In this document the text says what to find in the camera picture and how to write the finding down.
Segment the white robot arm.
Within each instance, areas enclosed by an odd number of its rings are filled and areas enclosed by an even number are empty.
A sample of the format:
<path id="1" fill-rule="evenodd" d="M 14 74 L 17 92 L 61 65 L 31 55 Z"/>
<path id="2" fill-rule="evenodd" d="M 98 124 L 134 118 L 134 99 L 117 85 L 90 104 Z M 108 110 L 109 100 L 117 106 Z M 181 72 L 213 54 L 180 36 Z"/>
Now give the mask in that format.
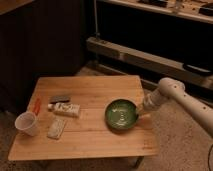
<path id="1" fill-rule="evenodd" d="M 138 115 L 158 110 L 170 99 L 178 103 L 213 138 L 213 109 L 185 92 L 185 85 L 172 78 L 162 78 L 158 87 L 136 107 Z"/>

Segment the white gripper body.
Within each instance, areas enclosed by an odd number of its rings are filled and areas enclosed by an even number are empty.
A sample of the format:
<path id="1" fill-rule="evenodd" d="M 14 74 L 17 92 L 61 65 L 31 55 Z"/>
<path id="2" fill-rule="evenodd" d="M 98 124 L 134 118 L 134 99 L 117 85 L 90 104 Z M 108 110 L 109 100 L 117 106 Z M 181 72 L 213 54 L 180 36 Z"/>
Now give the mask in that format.
<path id="1" fill-rule="evenodd" d="M 138 115 L 142 116 L 148 112 L 157 110 L 162 105 L 162 96 L 158 92 L 147 94 L 141 104 L 138 105 Z"/>

